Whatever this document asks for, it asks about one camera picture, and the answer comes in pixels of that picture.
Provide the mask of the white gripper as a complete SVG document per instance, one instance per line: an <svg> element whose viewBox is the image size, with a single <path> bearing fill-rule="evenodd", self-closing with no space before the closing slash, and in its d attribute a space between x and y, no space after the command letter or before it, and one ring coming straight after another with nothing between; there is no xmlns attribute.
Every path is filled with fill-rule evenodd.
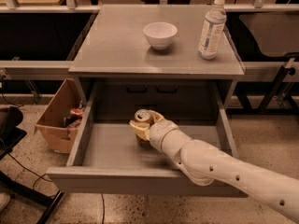
<svg viewBox="0 0 299 224"><path fill-rule="evenodd" d="M171 120L164 119L164 116L159 112L151 110L149 123L153 124L151 127L148 123L136 122L131 120L129 125L133 132L142 140L149 141L150 144L162 151L162 143L165 136L178 129L178 126Z"/></svg>

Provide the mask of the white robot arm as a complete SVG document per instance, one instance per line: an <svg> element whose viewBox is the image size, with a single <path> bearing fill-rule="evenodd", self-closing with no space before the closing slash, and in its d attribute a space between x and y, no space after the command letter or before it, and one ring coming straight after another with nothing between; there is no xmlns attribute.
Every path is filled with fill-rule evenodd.
<svg viewBox="0 0 299 224"><path fill-rule="evenodd" d="M299 180L243 162L205 141L193 139L153 110L137 110L130 126L194 184L207 186L219 180L292 221L299 221Z"/></svg>

